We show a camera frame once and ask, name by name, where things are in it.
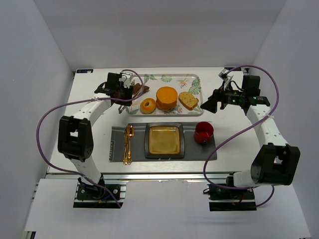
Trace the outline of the brown chocolate croissant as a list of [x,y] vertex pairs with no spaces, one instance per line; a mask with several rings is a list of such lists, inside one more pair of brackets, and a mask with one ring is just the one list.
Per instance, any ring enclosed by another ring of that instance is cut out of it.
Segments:
[[[142,85],[140,83],[136,83],[135,85],[133,85],[133,95],[137,95],[139,93],[139,91],[141,90]],[[143,87],[143,94],[147,93],[150,90],[150,88],[146,85],[144,85]]]

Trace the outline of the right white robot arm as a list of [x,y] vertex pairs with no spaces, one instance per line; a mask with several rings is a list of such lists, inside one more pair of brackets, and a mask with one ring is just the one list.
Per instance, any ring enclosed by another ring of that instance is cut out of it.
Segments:
[[260,77],[243,76],[241,88],[235,90],[231,86],[232,77],[223,73],[219,76],[222,85],[200,107],[215,113],[218,103],[221,109],[227,105],[239,106],[251,122],[261,147],[250,168],[228,176],[226,185],[232,189],[290,185],[301,153],[298,147],[288,144],[276,126],[269,100],[260,95]]

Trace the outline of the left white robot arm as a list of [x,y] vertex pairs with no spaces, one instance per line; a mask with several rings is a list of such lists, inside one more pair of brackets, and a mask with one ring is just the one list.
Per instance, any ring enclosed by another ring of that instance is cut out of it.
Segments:
[[113,104],[129,105],[132,96],[133,86],[126,74],[108,73],[107,81],[101,83],[94,91],[92,101],[77,113],[60,119],[58,151],[74,164],[81,174],[79,182],[83,186],[105,185],[103,175],[92,158],[92,126]]

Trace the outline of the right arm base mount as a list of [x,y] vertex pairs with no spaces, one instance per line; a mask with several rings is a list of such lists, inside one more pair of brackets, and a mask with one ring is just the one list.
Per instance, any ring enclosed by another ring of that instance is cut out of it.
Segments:
[[233,172],[222,182],[209,180],[219,186],[214,186],[210,182],[207,188],[203,190],[204,195],[208,195],[209,210],[211,212],[240,212],[240,211],[256,211],[255,194],[252,189],[239,190],[239,189],[225,189],[223,187],[234,187]]

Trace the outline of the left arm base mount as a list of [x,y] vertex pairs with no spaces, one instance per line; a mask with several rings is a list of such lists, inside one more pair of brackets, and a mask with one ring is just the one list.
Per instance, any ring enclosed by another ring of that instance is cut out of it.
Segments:
[[84,183],[81,180],[81,177],[79,177],[74,196],[73,208],[119,209],[120,207],[111,194],[114,195],[120,206],[123,205],[126,192],[126,182],[100,179],[98,184],[106,187],[110,192],[95,185]]

